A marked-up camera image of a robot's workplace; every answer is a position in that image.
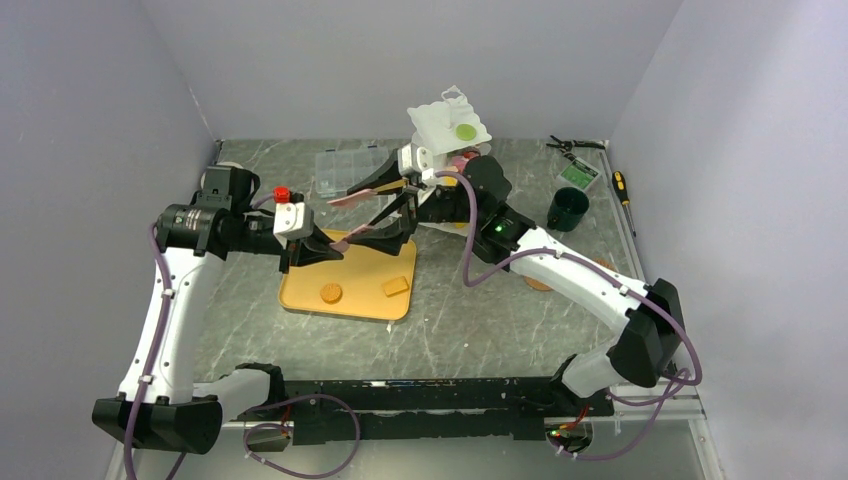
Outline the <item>tan waffle round cookie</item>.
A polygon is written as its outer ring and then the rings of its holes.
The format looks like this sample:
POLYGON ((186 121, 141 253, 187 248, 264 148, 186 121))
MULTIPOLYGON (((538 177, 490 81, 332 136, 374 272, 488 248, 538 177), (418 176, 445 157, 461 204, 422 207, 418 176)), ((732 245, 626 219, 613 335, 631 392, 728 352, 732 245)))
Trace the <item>tan waffle round cookie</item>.
POLYGON ((319 290, 319 296, 325 304, 336 304, 343 297, 342 286, 338 283, 327 283, 319 290))

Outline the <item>yellow serving tray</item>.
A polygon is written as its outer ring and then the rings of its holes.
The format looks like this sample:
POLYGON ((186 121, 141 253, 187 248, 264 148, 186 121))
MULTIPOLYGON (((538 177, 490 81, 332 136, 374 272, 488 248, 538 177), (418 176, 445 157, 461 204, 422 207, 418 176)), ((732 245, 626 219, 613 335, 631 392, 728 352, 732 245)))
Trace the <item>yellow serving tray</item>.
POLYGON ((352 246, 342 260, 292 267, 283 276, 279 303, 290 311, 398 321, 409 311, 417 254, 414 241, 406 243, 398 256, 352 246), (398 276, 407 278, 410 289, 386 297, 382 284, 398 276), (327 283, 342 286, 343 297, 336 304, 325 304, 320 299, 319 290, 327 283))

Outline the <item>yellow square biscuit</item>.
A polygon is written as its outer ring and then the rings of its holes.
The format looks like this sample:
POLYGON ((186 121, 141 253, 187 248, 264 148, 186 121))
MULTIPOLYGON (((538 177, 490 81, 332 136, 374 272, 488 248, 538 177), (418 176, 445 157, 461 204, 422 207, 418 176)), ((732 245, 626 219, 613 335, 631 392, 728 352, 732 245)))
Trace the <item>yellow square biscuit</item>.
POLYGON ((410 284, 406 277, 398 276, 384 282, 382 289, 386 297, 393 297, 407 292, 410 289, 410 284))

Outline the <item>pink cake with cherry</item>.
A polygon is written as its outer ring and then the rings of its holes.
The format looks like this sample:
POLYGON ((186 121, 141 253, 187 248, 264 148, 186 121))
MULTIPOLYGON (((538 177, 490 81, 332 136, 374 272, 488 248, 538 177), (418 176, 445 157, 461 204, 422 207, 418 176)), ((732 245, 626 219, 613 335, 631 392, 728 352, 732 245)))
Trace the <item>pink cake with cherry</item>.
POLYGON ((452 166, 452 167, 453 167, 453 168, 454 168, 454 169, 455 169, 458 173, 462 173, 462 172, 465 170, 465 168, 466 168, 467 164, 468 164, 468 163, 469 163, 472 159, 477 158, 477 157, 479 157, 479 156, 480 156, 480 153, 479 153, 478 151, 475 151, 475 150, 466 151, 466 152, 461 153, 461 154, 459 154, 459 155, 453 156, 453 157, 451 158, 451 160, 450 160, 450 165, 451 165, 451 166, 452 166))

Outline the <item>white three-tier dessert stand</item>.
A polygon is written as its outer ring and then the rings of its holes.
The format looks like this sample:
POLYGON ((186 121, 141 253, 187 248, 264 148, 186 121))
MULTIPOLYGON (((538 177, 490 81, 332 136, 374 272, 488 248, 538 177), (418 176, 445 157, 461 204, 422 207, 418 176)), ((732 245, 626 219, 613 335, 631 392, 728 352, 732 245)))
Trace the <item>white three-tier dessert stand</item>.
MULTIPOLYGON (((450 165, 453 156, 471 150, 478 151, 480 155, 489 151, 488 143, 492 140, 492 136, 465 94, 457 86, 443 91, 439 100, 409 108, 407 113, 415 127, 411 141, 407 144, 413 143, 429 151, 436 174, 443 171, 458 173, 450 165), (471 124, 476 128, 477 137, 473 141, 464 142, 455 136, 455 127, 462 123, 471 124)), ((407 186, 406 191, 418 196, 419 206, 436 191, 437 187, 457 184, 458 181, 454 178, 445 177, 438 178, 438 185, 435 188, 418 190, 407 186)), ((468 223, 419 223, 446 233, 462 236, 468 233, 468 223)))

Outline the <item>green round macaron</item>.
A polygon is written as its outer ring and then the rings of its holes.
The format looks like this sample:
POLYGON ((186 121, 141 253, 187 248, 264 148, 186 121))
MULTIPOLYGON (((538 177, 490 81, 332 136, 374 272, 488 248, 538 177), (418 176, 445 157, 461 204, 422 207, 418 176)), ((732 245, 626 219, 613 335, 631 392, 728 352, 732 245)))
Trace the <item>green round macaron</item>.
POLYGON ((477 130, 471 124, 462 123, 455 127, 454 134, 459 140, 470 142, 477 137, 477 130))

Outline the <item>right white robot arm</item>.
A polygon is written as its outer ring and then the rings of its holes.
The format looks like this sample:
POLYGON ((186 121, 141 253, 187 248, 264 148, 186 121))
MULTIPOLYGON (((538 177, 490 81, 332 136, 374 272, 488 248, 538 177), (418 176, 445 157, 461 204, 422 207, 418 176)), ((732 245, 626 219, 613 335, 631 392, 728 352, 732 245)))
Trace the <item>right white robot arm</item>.
POLYGON ((476 155, 463 167, 438 166, 421 147, 391 152, 345 200, 391 194, 393 202, 347 242, 396 255, 420 223, 465 226, 463 283, 473 288, 499 271, 538 281, 587 309, 615 335, 575 354, 553 377, 551 401, 574 415, 593 394, 620 383, 652 388, 690 340, 680 321, 676 287, 616 273, 568 248, 507 202, 512 190, 497 159, 476 155))

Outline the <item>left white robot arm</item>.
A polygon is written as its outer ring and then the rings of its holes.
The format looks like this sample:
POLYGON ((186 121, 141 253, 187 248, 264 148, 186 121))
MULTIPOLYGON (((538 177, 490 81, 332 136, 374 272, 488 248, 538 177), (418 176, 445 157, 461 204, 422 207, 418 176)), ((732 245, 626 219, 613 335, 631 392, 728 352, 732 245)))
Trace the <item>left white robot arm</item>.
POLYGON ((343 257, 302 195, 277 187, 260 199, 259 187, 249 170, 211 166, 191 201, 168 206, 153 224, 156 270, 139 344, 117 394, 92 411, 97 427, 132 450, 205 454, 225 422, 249 409, 272 420, 286 409, 277 366, 242 364, 209 384, 193 377, 201 323, 231 253, 268 255, 282 273, 343 257), (275 202, 273 213, 260 211, 265 200, 275 202))

